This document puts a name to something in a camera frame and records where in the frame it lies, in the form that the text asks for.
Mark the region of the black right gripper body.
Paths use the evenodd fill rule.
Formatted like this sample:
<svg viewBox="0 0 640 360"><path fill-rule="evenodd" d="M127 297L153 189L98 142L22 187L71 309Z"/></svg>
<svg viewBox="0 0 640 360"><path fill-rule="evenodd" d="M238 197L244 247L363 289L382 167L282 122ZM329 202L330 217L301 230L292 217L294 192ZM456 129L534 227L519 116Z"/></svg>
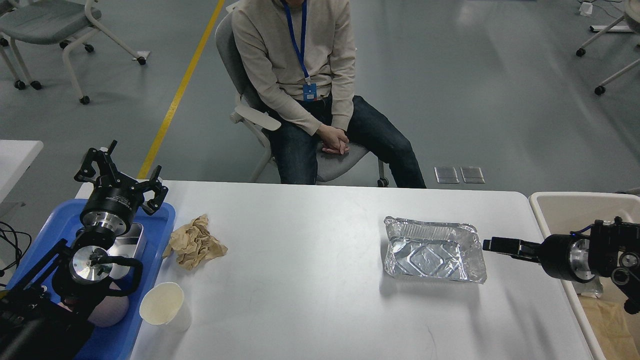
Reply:
<svg viewBox="0 0 640 360"><path fill-rule="evenodd" d="M586 284L595 279L589 265L590 240L576 235L552 234L539 247L539 260L547 275Z"/></svg>

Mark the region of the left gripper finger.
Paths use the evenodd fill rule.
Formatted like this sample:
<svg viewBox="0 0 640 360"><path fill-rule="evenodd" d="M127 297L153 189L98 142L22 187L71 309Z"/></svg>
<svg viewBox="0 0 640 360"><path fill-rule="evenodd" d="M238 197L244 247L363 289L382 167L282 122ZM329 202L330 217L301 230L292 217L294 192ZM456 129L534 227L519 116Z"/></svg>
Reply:
<svg viewBox="0 0 640 360"><path fill-rule="evenodd" d="M156 166L151 172L151 177L142 182L129 178L125 185L125 193L130 198L133 212L142 208L147 215L155 214L162 207L169 188L163 184L160 173L162 166Z"/></svg>
<svg viewBox="0 0 640 360"><path fill-rule="evenodd" d="M107 148L90 147L82 160L80 169L74 175L74 180L92 183L97 187L120 187L122 179L111 157L117 144L118 141L113 140Z"/></svg>

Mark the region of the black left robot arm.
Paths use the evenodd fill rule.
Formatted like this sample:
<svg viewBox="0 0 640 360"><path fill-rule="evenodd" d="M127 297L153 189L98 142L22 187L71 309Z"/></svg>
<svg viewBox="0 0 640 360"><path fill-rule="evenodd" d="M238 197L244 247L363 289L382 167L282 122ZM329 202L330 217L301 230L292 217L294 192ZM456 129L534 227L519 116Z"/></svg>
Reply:
<svg viewBox="0 0 640 360"><path fill-rule="evenodd" d="M118 170L117 145L91 147L74 175L87 199L50 214L1 292L3 360L128 360L156 282L175 210L157 166Z"/></svg>

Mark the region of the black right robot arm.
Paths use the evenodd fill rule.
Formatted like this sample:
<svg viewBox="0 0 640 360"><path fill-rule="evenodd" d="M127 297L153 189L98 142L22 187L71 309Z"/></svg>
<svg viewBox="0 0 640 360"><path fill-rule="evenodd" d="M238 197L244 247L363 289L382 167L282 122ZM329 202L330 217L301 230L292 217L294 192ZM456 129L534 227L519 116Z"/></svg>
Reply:
<svg viewBox="0 0 640 360"><path fill-rule="evenodd" d="M626 296L624 310L640 310L640 228L623 221L595 221L568 234L551 234L542 243L517 238L492 237L483 240L482 250L541 266L557 280L587 284L596 277L610 278Z"/></svg>

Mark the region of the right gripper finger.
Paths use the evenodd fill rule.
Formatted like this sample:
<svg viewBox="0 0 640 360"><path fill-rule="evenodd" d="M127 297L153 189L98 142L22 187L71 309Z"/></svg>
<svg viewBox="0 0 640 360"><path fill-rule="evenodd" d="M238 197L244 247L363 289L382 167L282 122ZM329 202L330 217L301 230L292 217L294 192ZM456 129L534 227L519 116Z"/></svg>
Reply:
<svg viewBox="0 0 640 360"><path fill-rule="evenodd" d="M507 256L510 256L512 259L521 260L525 262L531 262L533 264L541 264L540 258L535 253L509 253Z"/></svg>
<svg viewBox="0 0 640 360"><path fill-rule="evenodd" d="M482 250L495 253L536 253L540 243L517 238L492 237L483 240Z"/></svg>

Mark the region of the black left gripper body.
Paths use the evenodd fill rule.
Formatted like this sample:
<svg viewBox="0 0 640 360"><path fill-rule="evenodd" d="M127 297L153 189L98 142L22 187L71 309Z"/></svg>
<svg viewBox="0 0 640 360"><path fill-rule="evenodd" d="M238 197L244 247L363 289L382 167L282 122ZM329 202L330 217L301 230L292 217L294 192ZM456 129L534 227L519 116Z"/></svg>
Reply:
<svg viewBox="0 0 640 360"><path fill-rule="evenodd" d="M144 202L144 194L135 189L134 178L119 175L113 183L106 178L94 185L87 203L80 213L83 226L99 226L120 236L128 232Z"/></svg>

